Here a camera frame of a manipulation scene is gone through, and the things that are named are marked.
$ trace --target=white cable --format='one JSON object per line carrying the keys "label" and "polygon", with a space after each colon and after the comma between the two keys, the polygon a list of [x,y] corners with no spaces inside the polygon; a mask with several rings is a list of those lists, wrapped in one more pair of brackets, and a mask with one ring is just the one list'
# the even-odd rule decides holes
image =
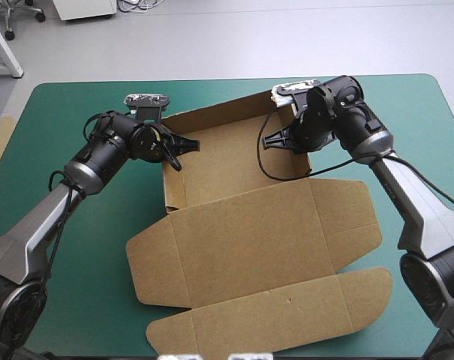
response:
{"label": "white cable", "polygon": [[132,1],[129,1],[129,0],[122,0],[122,9],[121,10],[127,11],[127,12],[144,14],[149,9],[153,9],[154,7],[158,6],[162,2],[164,2],[164,0],[153,0],[153,3],[149,3],[149,0],[138,0],[137,3],[133,3]]}

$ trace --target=black cable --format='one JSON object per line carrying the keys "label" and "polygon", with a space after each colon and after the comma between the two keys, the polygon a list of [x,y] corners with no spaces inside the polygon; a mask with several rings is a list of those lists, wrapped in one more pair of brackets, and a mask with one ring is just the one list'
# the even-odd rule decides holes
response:
{"label": "black cable", "polygon": [[265,174],[265,176],[270,178],[270,179],[277,180],[279,182],[291,182],[291,181],[294,181],[294,180],[306,179],[306,178],[310,178],[312,176],[320,175],[320,174],[327,173],[327,172],[332,171],[332,170],[339,169],[341,167],[344,167],[344,166],[346,166],[348,164],[351,164],[351,163],[353,163],[353,162],[355,162],[357,160],[363,159],[363,158],[371,158],[371,157],[378,158],[378,156],[379,156],[378,154],[362,154],[362,155],[360,155],[358,157],[353,157],[350,160],[344,161],[343,163],[339,163],[337,165],[334,165],[334,166],[331,166],[331,167],[327,167],[326,169],[318,170],[316,172],[310,172],[310,173],[305,174],[305,175],[292,176],[290,178],[279,178],[277,176],[271,175],[265,170],[265,168],[263,167],[263,164],[262,164],[262,158],[260,156],[260,140],[262,138],[263,131],[265,130],[266,125],[268,124],[268,121],[270,120],[270,118],[272,117],[272,115],[273,115],[273,113],[275,111],[276,111],[276,109],[271,111],[271,113],[268,114],[265,117],[265,121],[263,122],[263,125],[260,128],[260,131],[258,133],[258,138],[257,138],[257,160],[258,160],[258,165],[259,165],[260,169],[262,170],[262,173]]}
{"label": "black cable", "polygon": [[68,176],[68,174],[66,172],[63,172],[61,170],[56,170],[51,173],[50,180],[48,182],[48,189],[50,191],[52,190],[53,179],[55,178],[56,175],[62,175],[64,177],[64,179],[66,179],[67,186],[69,187],[69,189],[68,189],[67,199],[65,201],[65,207],[63,208],[62,216],[60,217],[60,222],[58,225],[55,242],[53,244],[53,250],[52,250],[52,253],[50,254],[50,259],[48,260],[47,271],[45,272],[45,275],[41,281],[41,288],[40,288],[40,291],[38,292],[38,301],[39,302],[41,301],[43,293],[44,293],[45,289],[47,288],[47,281],[51,277],[51,274],[52,274],[53,262],[55,261],[56,253],[59,249],[60,239],[62,238],[63,229],[65,228],[65,223],[67,222],[67,219],[68,219],[68,212],[70,210],[71,200],[73,198],[73,193],[74,193],[74,183],[73,183],[72,179],[70,178],[70,176]]}
{"label": "black cable", "polygon": [[410,170],[412,170],[420,179],[422,179],[422,181],[427,184],[430,188],[432,188],[434,191],[436,191],[437,193],[439,193],[442,197],[444,197],[445,199],[447,199],[449,202],[451,202],[453,205],[454,205],[454,199],[449,195],[447,194],[445,191],[442,191],[437,185],[435,185],[433,182],[431,182],[430,180],[428,180],[416,167],[414,167],[411,163],[409,163],[408,161],[404,160],[404,159],[401,159],[399,157],[396,157],[396,156],[392,156],[391,154],[393,153],[393,151],[390,151],[388,152],[387,154],[384,154],[384,155],[379,155],[379,154],[362,154],[358,157],[352,157],[350,160],[347,160],[343,163],[339,163],[335,166],[331,166],[331,167],[327,167],[326,169],[322,169],[322,170],[319,170],[319,171],[316,171],[316,172],[310,172],[308,174],[305,174],[305,175],[298,175],[298,176],[293,176],[291,178],[279,178],[277,176],[274,176],[274,175],[271,175],[269,174],[265,168],[263,167],[263,164],[262,164],[262,159],[261,159],[261,156],[260,156],[260,140],[262,138],[262,134],[263,134],[263,131],[265,130],[265,127],[266,125],[268,124],[268,121],[270,120],[270,118],[272,117],[273,113],[276,112],[277,109],[274,109],[273,111],[271,111],[271,113],[269,113],[266,117],[265,117],[265,121],[263,122],[262,124],[262,127],[260,128],[260,131],[258,132],[258,138],[257,138],[257,160],[258,160],[258,165],[260,167],[260,169],[262,170],[262,173],[265,174],[265,176],[267,176],[268,178],[270,179],[273,179],[273,180],[277,180],[277,181],[280,181],[280,182],[291,182],[293,180],[300,180],[300,179],[306,179],[306,178],[310,178],[312,176],[316,176],[316,175],[320,175],[320,174],[323,174],[323,173],[327,173],[329,171],[332,171],[332,170],[336,170],[336,169],[339,169],[341,167],[344,167],[348,164],[351,164],[357,160],[360,160],[360,159],[363,159],[363,158],[376,158],[376,160],[380,160],[380,159],[388,159],[388,160],[391,160],[391,161],[395,161],[397,163],[400,163],[400,164],[403,164],[405,165],[406,167],[408,167]]}
{"label": "black cable", "polygon": [[415,175],[417,175],[419,178],[421,178],[422,181],[425,182],[430,188],[434,189],[437,193],[439,193],[442,197],[444,197],[445,199],[447,199],[454,205],[454,199],[449,194],[442,191],[437,185],[435,185],[433,182],[428,180],[414,165],[412,165],[408,161],[406,161],[402,158],[396,157],[396,156],[392,156],[392,155],[386,155],[386,156],[383,156],[383,158],[391,160],[391,161],[395,161],[402,165],[405,165],[410,170],[412,170],[415,173]]}

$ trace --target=box crease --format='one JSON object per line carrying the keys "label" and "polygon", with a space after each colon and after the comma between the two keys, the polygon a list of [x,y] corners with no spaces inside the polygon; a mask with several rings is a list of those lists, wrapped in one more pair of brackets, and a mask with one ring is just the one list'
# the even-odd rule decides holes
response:
{"label": "box crease", "polygon": [[332,267],[332,274],[335,275],[336,274],[335,264],[333,263],[332,254],[330,253],[329,242],[326,240],[325,229],[323,228],[322,218],[320,216],[320,212],[318,211],[317,200],[315,199],[315,192],[311,188],[310,181],[307,180],[306,183],[310,188],[311,198],[314,200],[315,211],[317,213],[318,222],[320,223],[320,228],[322,229],[323,241],[325,242],[326,252],[329,254],[330,266]]}
{"label": "box crease", "polygon": [[352,316],[350,315],[350,309],[348,308],[347,298],[345,297],[345,293],[344,293],[343,287],[341,287],[341,283],[340,283],[340,280],[338,279],[338,275],[335,276],[335,281],[337,282],[338,287],[340,288],[341,297],[343,298],[344,304],[345,304],[345,308],[347,309],[348,322],[350,323],[350,327],[351,327],[351,329],[352,329],[352,332],[351,332],[351,333],[353,334],[354,332],[356,332],[356,329],[355,329],[355,327],[353,326]]}
{"label": "box crease", "polygon": [[188,297],[188,303],[190,306],[192,306],[191,303],[191,296],[190,296],[190,289],[188,288],[188,282],[187,282],[187,277],[185,276],[185,270],[183,269],[183,261],[182,261],[182,256],[180,255],[180,250],[179,250],[179,243],[176,238],[175,234],[175,227],[173,225],[173,220],[172,220],[172,215],[167,215],[167,217],[170,220],[170,226],[172,227],[172,232],[173,232],[173,239],[175,240],[175,250],[177,255],[179,256],[179,262],[180,262],[180,269],[182,270],[182,275],[183,275],[183,281],[185,282],[185,288],[187,290],[187,297]]}

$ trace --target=robotic arm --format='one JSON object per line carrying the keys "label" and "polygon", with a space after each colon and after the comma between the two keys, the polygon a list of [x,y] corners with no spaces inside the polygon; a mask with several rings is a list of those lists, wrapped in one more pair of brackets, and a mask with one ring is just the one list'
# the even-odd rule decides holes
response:
{"label": "robotic arm", "polygon": [[[115,111],[92,116],[83,131],[86,145],[63,171],[54,172],[65,177],[62,183],[0,237],[0,360],[45,359],[20,347],[47,300],[45,284],[56,246],[50,261],[47,248],[55,237],[59,239],[65,221],[82,200],[98,194],[128,159],[166,160],[180,171],[177,157],[199,150],[198,141],[162,125],[161,112],[168,103],[165,95],[133,94],[125,104],[134,118]],[[92,122],[95,126],[86,136]]]}
{"label": "robotic arm", "polygon": [[377,176],[404,219],[398,243],[398,249],[407,251],[400,260],[402,276],[440,328],[422,359],[454,360],[454,211],[396,155],[392,134],[365,103],[353,77],[311,82],[300,89],[298,84],[280,85],[272,93],[283,104],[295,104],[297,112],[292,124],[264,137],[265,149],[315,152],[339,139],[357,163]]}

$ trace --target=white cabinet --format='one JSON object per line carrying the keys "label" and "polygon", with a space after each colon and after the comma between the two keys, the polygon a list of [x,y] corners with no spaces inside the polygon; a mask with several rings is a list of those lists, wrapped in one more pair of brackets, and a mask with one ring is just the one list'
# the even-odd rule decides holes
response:
{"label": "white cabinet", "polygon": [[53,0],[60,19],[100,17],[116,13],[116,0]]}

